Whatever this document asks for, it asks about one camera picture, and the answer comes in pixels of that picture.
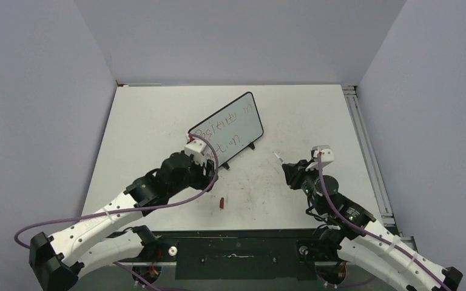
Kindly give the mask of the white marker pen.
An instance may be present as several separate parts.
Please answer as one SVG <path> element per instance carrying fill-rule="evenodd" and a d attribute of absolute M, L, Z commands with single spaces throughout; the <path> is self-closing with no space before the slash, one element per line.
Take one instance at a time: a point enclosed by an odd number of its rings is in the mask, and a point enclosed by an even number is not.
<path fill-rule="evenodd" d="M 281 164 L 284 163 L 284 160 L 276 153 L 276 152 L 273 152 L 274 156 L 276 157 L 277 161 Z"/>

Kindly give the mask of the small black-framed whiteboard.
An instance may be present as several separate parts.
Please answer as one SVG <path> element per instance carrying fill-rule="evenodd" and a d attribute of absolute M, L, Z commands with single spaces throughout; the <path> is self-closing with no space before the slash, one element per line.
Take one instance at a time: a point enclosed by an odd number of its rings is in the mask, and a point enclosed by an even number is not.
<path fill-rule="evenodd" d="M 244 149 L 255 149 L 254 143 L 264 134 L 261 117 L 252 92 L 245 92 L 197 125 L 189 133 L 198 135 L 213 146 L 220 167 Z"/>

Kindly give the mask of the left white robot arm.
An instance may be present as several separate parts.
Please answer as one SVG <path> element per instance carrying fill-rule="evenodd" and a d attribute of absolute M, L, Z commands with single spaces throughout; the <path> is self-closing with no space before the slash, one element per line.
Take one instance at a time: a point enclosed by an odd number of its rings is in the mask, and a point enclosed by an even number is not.
<path fill-rule="evenodd" d="M 147 216 L 154 207 L 166 206 L 189 187 L 209 190 L 215 163 L 195 159 L 195 154 L 173 153 L 106 204 L 103 215 L 95 213 L 51 235 L 35 235 L 30 240 L 29 265 L 42 290 L 69 290 L 84 275 L 123 259 L 151 260 L 165 244 L 147 226 L 135 226 L 114 238 L 110 235 Z"/>

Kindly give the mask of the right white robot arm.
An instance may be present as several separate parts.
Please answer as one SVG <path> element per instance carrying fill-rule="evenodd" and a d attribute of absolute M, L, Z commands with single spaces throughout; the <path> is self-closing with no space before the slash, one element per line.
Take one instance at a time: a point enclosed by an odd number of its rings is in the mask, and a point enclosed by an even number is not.
<path fill-rule="evenodd" d="M 392 234 L 372 213 L 339 193 L 339 183 L 322 164 L 302 159 L 282 164 L 287 186 L 301 190 L 306 213 L 319 221 L 319 252 L 353 263 L 395 290 L 457 290 L 463 274 L 438 265 Z"/>

